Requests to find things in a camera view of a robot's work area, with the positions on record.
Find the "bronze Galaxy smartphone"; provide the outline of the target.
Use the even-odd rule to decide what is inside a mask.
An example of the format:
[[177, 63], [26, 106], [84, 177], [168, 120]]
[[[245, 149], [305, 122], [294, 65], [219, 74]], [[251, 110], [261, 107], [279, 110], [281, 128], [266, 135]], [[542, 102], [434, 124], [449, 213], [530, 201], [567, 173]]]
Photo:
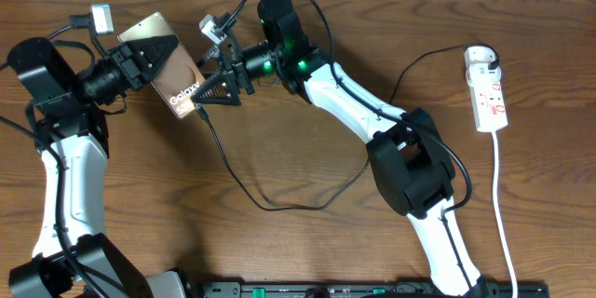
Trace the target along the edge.
[[165, 61], [152, 85], [176, 117], [184, 119], [197, 108], [191, 97], [205, 82], [205, 78], [165, 16], [161, 12], [155, 12], [120, 34], [118, 40], [129, 42], [166, 35], [174, 35], [178, 45]]

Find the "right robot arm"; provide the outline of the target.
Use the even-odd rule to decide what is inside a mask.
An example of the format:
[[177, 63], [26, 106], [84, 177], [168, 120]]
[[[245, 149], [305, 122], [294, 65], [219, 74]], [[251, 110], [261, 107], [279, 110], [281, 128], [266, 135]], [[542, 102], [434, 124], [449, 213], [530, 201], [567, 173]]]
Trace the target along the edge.
[[332, 51], [309, 42], [292, 0], [261, 0], [257, 13], [264, 42], [245, 49], [231, 43], [218, 71], [192, 101], [237, 105], [241, 89], [276, 75], [291, 95], [330, 113], [363, 141], [380, 195], [413, 225], [439, 292], [486, 296], [454, 217], [460, 205], [452, 181], [465, 167], [440, 138], [432, 117], [386, 103], [350, 78]]

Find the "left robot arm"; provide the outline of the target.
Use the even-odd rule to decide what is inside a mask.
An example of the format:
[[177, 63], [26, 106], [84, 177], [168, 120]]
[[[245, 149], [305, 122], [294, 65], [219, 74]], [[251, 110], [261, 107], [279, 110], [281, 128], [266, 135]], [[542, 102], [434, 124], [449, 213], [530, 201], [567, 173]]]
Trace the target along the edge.
[[60, 297], [81, 279], [86, 297], [184, 297], [177, 271], [147, 278], [110, 241], [103, 204], [109, 133], [102, 106], [152, 82], [179, 40], [170, 34], [125, 42], [79, 74], [59, 45], [34, 37], [7, 56], [33, 97], [27, 107], [32, 127], [24, 133], [47, 176], [42, 231], [31, 261], [11, 269], [10, 291]]

